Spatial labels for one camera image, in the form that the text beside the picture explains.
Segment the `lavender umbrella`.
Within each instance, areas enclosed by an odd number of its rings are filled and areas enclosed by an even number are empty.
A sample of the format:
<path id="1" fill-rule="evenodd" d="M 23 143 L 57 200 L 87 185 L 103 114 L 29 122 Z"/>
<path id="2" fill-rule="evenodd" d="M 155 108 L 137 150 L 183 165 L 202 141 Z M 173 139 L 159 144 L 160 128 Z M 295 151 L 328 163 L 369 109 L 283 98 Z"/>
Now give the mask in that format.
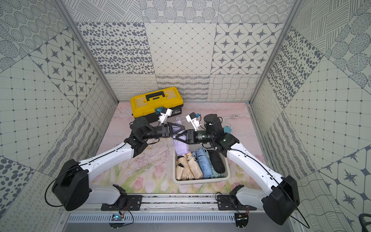
<path id="1" fill-rule="evenodd" d="M 182 120 L 181 120 L 182 118 L 185 119 L 185 117 L 176 117 L 177 121 L 175 123 L 182 124 Z M 180 142 L 180 141 L 176 141 L 174 139 L 173 139 L 173 142 L 174 142 L 175 152 L 177 156 L 183 156 L 190 152 L 188 144 Z"/>

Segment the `white plastic storage box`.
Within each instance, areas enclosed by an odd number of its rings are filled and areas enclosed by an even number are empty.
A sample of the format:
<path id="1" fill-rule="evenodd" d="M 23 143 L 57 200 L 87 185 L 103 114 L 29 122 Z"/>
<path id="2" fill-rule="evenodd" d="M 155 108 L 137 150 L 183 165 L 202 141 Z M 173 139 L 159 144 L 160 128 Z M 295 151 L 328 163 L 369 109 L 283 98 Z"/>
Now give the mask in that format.
<path id="1" fill-rule="evenodd" d="M 194 151 L 199 150 L 200 148 L 203 148 L 203 147 L 196 146 L 193 149 L 189 148 L 189 150 L 192 153 Z M 223 164 L 225 165 L 225 172 L 224 172 L 224 177 L 223 178 L 198 179 L 198 180 L 197 179 L 192 179 L 192 180 L 178 181 L 178 180 L 176 180 L 176 166 L 177 166 L 177 157 L 178 156 L 177 156 L 176 152 L 174 152 L 174 156 L 173 156 L 173 163 L 174 163 L 173 180 L 174 180 L 174 182 L 177 183 L 177 184 L 180 184 L 180 185 L 190 185 L 190 184 L 206 184 L 206 183 L 213 183 L 213 182 L 222 182 L 222 181 L 228 180 L 230 175 L 231 175 L 231 172 L 230 172 L 230 169 L 229 169 L 229 166 L 228 166 L 228 161 L 224 156 L 222 156 L 221 154 L 219 154 L 219 155 L 221 156 Z M 208 151 L 207 151 L 207 157 L 208 157 L 209 162 L 211 163 Z"/>

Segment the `small pale blue umbrella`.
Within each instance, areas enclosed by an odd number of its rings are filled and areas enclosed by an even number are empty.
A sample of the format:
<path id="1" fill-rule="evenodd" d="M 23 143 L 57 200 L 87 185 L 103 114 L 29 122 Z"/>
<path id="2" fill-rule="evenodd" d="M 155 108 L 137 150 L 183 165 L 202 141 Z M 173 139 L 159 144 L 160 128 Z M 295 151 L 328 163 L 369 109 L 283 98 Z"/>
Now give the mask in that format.
<path id="1" fill-rule="evenodd" d="M 203 179 L 211 179 L 213 177 L 213 172 L 211 163 L 209 162 L 207 157 L 207 150 L 204 148 L 200 148 L 199 150 L 192 152 L 192 155 L 194 156 L 203 173 Z"/>

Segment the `small beige umbrella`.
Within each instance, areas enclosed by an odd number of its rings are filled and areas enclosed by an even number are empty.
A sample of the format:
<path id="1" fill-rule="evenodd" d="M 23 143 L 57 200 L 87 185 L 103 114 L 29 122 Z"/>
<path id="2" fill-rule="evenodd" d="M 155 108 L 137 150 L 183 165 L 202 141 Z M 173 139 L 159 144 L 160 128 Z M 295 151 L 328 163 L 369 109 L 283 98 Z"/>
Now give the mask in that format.
<path id="1" fill-rule="evenodd" d="M 186 158 L 187 158 L 187 164 L 190 168 L 190 171 L 192 172 L 193 179 L 197 179 L 197 180 L 203 179 L 203 172 L 198 162 L 196 161 L 194 155 L 191 152 L 188 152 L 186 154 Z"/>

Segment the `black umbrella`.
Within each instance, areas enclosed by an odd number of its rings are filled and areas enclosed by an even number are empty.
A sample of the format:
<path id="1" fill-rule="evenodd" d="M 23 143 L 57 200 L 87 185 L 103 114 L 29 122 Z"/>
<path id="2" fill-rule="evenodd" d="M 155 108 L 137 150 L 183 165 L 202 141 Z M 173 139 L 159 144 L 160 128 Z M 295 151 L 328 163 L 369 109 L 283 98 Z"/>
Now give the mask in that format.
<path id="1" fill-rule="evenodd" d="M 223 161 L 221 159 L 221 156 L 217 151 L 214 150 L 207 150 L 209 154 L 209 158 L 211 161 L 211 164 L 218 174 L 223 174 L 225 172 L 225 165 L 223 164 Z"/>

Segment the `mint green umbrella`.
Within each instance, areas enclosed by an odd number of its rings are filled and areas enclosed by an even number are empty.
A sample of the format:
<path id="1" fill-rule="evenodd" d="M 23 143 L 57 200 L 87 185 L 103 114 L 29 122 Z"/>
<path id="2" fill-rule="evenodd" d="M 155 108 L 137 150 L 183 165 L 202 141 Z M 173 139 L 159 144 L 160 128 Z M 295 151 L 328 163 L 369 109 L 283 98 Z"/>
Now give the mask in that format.
<path id="1" fill-rule="evenodd" d="M 216 171 L 212 172 L 212 178 L 223 178 L 224 174 L 223 173 L 217 173 Z"/>

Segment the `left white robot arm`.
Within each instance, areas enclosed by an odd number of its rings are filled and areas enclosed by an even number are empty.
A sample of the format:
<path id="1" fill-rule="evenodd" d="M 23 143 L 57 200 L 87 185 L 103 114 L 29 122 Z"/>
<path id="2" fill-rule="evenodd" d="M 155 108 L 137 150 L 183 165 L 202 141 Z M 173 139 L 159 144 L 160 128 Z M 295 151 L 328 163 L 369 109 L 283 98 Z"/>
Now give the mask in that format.
<path id="1" fill-rule="evenodd" d="M 185 128 L 176 123 L 150 125 L 145 117 L 139 117 L 130 125 L 131 133 L 123 143 L 100 155 L 82 160 L 67 161 L 56 178 L 52 192 L 67 211 L 84 204 L 103 204 L 113 210 L 123 210 L 128 205 L 127 193 L 119 185 L 101 187 L 92 180 L 117 164 L 140 155 L 150 139 L 170 138 L 179 135 Z"/>

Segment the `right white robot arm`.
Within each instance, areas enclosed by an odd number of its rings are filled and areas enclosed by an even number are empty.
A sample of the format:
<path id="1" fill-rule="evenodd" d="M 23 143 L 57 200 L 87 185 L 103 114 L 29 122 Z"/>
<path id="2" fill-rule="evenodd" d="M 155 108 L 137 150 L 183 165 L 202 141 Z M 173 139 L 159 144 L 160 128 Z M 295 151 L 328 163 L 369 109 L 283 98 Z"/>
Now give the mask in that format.
<path id="1" fill-rule="evenodd" d="M 238 187 L 232 192 L 239 204 L 263 209 L 278 225 L 283 225 L 297 210 L 300 199 L 296 180 L 291 176 L 282 176 L 253 156 L 235 136 L 224 131 L 216 114 L 206 116 L 203 130 L 187 130 L 180 124 L 171 123 L 169 133 L 188 145 L 210 144 L 256 181 L 261 188 L 257 193 L 246 187 Z"/>

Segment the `teal umbrella case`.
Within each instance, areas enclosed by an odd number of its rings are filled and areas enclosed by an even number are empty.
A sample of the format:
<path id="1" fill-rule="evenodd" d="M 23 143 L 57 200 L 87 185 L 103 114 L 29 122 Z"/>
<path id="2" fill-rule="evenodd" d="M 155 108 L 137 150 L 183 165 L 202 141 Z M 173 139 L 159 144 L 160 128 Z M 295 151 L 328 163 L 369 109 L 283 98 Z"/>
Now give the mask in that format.
<path id="1" fill-rule="evenodd" d="M 224 127 L 224 132 L 231 133 L 231 127 L 230 126 L 225 126 Z"/>

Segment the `yellow black toolbox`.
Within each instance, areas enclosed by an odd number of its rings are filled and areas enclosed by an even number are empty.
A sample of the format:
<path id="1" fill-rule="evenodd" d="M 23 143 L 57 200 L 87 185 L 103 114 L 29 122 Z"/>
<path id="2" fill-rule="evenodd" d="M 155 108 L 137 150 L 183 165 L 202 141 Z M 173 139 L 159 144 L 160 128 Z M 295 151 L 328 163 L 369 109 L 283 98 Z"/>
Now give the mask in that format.
<path id="1" fill-rule="evenodd" d="M 132 97 L 130 103 L 135 119 L 145 117 L 148 123 L 152 123 L 159 121 L 159 117 L 166 114 L 167 109 L 172 110 L 168 117 L 181 114 L 184 100 L 176 87 L 170 87 Z"/>

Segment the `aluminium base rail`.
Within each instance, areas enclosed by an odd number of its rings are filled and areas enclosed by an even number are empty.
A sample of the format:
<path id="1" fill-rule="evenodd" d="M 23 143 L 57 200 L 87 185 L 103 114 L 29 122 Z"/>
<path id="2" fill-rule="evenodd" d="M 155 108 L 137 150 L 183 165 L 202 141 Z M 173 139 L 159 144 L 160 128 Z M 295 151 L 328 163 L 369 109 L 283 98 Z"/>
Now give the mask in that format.
<path id="1" fill-rule="evenodd" d="M 229 194 L 131 195 L 128 209 L 123 212 L 111 206 L 86 206 L 72 212 L 68 224 L 86 228 L 105 225 L 119 230 L 133 224 L 227 224 L 240 230 L 288 230 L 289 221 L 274 222 L 261 206 L 240 204 Z"/>

